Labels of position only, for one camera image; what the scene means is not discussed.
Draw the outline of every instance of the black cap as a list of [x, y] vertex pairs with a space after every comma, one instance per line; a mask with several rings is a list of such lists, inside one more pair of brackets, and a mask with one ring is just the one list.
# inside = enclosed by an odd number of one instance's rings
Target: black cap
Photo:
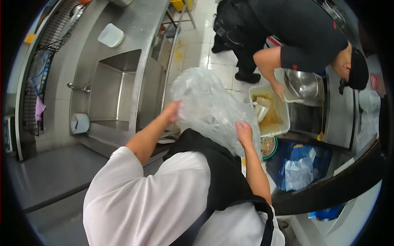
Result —
[[369, 72], [367, 62], [361, 51], [352, 47], [351, 69], [349, 73], [348, 86], [352, 89], [363, 90], [368, 82]]

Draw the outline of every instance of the wire rack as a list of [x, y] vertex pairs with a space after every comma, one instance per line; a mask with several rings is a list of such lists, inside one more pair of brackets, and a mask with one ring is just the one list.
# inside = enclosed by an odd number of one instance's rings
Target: wire rack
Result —
[[[80, 4], [79, 0], [65, 0], [59, 6], [59, 9], [48, 21], [29, 67], [23, 96], [22, 123], [24, 131], [36, 136], [44, 132], [44, 114], [41, 114], [40, 120], [36, 120], [35, 117], [36, 101], [39, 96], [41, 101], [44, 102], [46, 81], [53, 57], [70, 39], [79, 18], [89, 5], [88, 3], [80, 9], [75, 9], [78, 4]], [[41, 69], [37, 70], [36, 61], [41, 62]]]

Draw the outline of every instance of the faucet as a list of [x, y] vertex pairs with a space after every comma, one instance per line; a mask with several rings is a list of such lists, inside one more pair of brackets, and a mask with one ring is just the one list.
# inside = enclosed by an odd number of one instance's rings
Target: faucet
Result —
[[77, 87], [74, 86], [74, 83], [68, 83], [67, 84], [67, 87], [69, 87], [69, 88], [71, 88], [73, 90], [82, 91], [82, 92], [85, 92], [85, 93], [89, 93], [90, 92], [91, 86], [92, 86], [92, 84], [88, 84], [84, 88], [77, 88]]

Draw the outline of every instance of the trash bin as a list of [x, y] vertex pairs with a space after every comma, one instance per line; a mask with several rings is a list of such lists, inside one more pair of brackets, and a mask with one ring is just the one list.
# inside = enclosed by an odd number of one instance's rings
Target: trash bin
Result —
[[316, 151], [316, 157], [313, 161], [313, 168], [318, 170], [318, 173], [313, 180], [313, 182], [316, 182], [327, 174], [333, 151], [329, 148], [308, 145], [293, 140], [278, 139], [277, 150], [274, 155], [267, 160], [266, 168], [268, 174], [279, 189], [283, 191], [286, 190], [284, 172], [286, 161], [298, 161], [299, 159], [308, 156], [309, 151], [312, 148]]
[[[188, 6], [191, 10], [192, 6], [193, 6], [193, 0], [186, 0], [186, 2], [188, 3]], [[182, 0], [171, 0], [172, 5], [174, 5], [175, 9], [178, 12], [181, 12], [183, 9], [183, 1]]]

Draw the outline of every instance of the hand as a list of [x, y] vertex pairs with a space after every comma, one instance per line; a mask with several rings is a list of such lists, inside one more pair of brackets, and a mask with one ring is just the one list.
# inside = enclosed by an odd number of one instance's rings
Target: hand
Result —
[[284, 86], [279, 83], [276, 82], [275, 84], [271, 84], [272, 90], [276, 93], [276, 95], [278, 95], [278, 97], [280, 98], [281, 102], [283, 102], [283, 95], [282, 93], [284, 92], [285, 88]]
[[237, 137], [243, 147], [252, 145], [253, 146], [253, 138], [252, 138], [252, 127], [244, 122], [243, 125], [241, 122], [236, 122], [235, 127], [237, 128]]
[[166, 120], [167, 124], [174, 123], [178, 120], [178, 108], [181, 103], [182, 103], [181, 100], [175, 102], [169, 102], [165, 106], [160, 116], [162, 116]]

